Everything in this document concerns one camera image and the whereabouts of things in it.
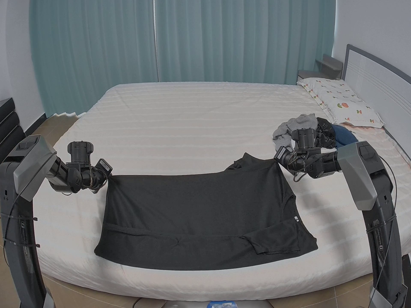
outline pillow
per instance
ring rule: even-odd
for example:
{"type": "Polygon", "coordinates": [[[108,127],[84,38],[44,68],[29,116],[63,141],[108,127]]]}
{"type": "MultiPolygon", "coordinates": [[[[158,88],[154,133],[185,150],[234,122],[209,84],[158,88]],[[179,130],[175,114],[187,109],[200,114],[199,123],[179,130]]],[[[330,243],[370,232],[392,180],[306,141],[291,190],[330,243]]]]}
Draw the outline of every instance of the pillow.
{"type": "Polygon", "coordinates": [[[358,98],[343,80],[307,78],[297,82],[317,101],[335,124],[381,128],[384,122],[371,107],[358,98]]]}

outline blue sticker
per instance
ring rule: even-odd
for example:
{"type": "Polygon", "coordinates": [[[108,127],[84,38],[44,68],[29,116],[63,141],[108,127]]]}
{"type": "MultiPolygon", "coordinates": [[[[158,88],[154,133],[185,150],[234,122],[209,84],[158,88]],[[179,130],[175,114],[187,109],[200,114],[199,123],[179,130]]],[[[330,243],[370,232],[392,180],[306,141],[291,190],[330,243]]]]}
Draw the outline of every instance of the blue sticker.
{"type": "Polygon", "coordinates": [[[207,308],[238,308],[234,301],[210,301],[207,308]]]}

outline white headboard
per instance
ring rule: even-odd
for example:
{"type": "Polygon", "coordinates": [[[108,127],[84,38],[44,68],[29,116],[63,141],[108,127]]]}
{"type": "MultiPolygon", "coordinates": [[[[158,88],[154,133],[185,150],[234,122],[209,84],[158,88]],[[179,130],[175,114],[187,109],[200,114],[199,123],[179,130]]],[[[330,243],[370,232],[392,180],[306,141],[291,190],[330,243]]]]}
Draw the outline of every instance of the white headboard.
{"type": "Polygon", "coordinates": [[[411,77],[348,44],[342,79],[377,111],[386,132],[411,157],[411,77]]]}

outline robotic arm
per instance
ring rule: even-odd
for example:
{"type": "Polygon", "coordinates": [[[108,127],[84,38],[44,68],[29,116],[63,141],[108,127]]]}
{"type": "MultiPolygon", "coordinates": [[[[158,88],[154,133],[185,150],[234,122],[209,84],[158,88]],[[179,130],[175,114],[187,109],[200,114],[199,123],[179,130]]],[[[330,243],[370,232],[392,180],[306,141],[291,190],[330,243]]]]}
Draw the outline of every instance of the robotic arm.
{"type": "Polygon", "coordinates": [[[281,146],[275,154],[276,161],[294,179],[299,172],[316,179],[342,171],[354,203],[362,211],[374,279],[369,307],[403,307],[407,287],[402,283],[401,242],[391,197],[393,184],[381,158],[366,141],[321,154],[321,148],[314,147],[315,130],[295,130],[291,137],[296,142],[295,150],[281,146]]]}
{"type": "Polygon", "coordinates": [[[21,308],[53,308],[54,301],[45,288],[37,258],[34,237],[33,197],[44,178],[62,193],[77,193],[89,188],[93,193],[103,187],[112,171],[100,159],[90,164],[93,145],[71,142],[67,148],[71,162],[64,163],[40,135],[21,141],[0,164],[0,211],[3,249],[21,308]]]}

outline tiled floor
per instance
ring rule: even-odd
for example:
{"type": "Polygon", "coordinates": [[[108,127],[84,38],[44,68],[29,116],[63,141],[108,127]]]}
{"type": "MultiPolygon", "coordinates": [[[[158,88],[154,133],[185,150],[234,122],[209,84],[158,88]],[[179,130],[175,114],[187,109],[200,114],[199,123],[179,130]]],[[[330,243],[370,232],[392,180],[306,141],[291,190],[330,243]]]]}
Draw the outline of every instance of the tiled floor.
{"type": "MultiPolygon", "coordinates": [[[[54,145],[74,124],[77,116],[53,116],[47,119],[34,133],[43,135],[54,145]]],[[[112,295],[68,284],[44,275],[44,282],[50,289],[57,308],[131,308],[136,298],[112,295]]],[[[325,290],[287,298],[271,299],[274,308],[356,308],[367,307],[372,275],[365,275],[350,282],[325,290]]],[[[138,301],[135,308],[161,308],[164,300],[145,299],[138,301]]],[[[0,307],[17,308],[18,296],[10,271],[0,257],[0,307]]]]}

